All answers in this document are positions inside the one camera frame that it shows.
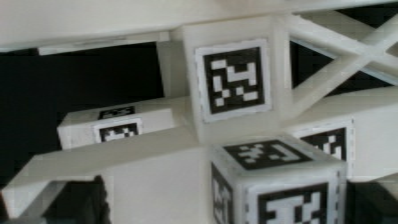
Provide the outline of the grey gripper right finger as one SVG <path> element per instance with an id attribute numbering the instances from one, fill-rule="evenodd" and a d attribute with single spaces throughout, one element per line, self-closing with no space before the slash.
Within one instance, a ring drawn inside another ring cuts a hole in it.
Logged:
<path id="1" fill-rule="evenodd" d="M 350 182 L 345 224 L 398 224 L 398 198 L 377 182 Z"/>

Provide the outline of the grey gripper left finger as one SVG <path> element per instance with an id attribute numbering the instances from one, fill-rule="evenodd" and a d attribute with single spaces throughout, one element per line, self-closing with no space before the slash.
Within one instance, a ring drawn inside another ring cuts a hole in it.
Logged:
<path id="1" fill-rule="evenodd" d="M 16 218 L 0 224 L 112 224 L 103 177 L 51 181 Z"/>

